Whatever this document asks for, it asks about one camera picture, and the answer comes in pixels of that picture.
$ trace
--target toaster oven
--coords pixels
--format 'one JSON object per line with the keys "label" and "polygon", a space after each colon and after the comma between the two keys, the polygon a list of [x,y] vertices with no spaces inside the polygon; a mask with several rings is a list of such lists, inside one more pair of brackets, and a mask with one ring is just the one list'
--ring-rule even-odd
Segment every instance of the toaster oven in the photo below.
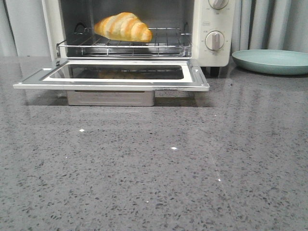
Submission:
{"label": "toaster oven", "polygon": [[[65,90],[69,105],[154,104],[155,91],[208,91],[229,62],[234,0],[42,0],[52,63],[15,89]],[[149,42],[109,40],[93,28],[132,12]]]}

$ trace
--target oven door glass window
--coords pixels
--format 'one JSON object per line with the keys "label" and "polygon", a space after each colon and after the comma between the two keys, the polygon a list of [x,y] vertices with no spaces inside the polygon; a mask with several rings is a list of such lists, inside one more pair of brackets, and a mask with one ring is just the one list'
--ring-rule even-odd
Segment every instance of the oven door glass window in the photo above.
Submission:
{"label": "oven door glass window", "polygon": [[17,89],[208,91],[196,60],[59,60]]}

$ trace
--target countertop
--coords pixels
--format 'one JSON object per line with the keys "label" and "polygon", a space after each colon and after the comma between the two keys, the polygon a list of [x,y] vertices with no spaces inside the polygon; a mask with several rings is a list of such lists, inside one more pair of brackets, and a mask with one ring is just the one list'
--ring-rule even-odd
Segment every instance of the countertop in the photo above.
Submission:
{"label": "countertop", "polygon": [[153,107],[14,90],[49,60],[0,59],[1,231],[308,230],[308,76],[230,62]]}

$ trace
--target wire rack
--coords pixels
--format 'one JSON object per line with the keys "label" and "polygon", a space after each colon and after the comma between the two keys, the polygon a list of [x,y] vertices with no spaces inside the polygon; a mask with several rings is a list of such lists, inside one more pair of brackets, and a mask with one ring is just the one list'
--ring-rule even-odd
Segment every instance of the wire rack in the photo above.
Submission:
{"label": "wire rack", "polygon": [[149,43],[109,40],[85,28],[57,44],[58,56],[66,49],[68,57],[190,57],[191,34],[179,28],[150,28],[153,38]]}

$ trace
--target curtain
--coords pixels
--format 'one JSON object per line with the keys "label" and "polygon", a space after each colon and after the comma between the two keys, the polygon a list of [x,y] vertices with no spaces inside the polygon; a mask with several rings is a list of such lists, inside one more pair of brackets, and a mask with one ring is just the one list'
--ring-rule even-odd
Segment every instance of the curtain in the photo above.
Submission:
{"label": "curtain", "polygon": [[50,56],[41,0],[0,0],[0,56]]}
{"label": "curtain", "polygon": [[235,0],[232,52],[308,52],[308,0]]}

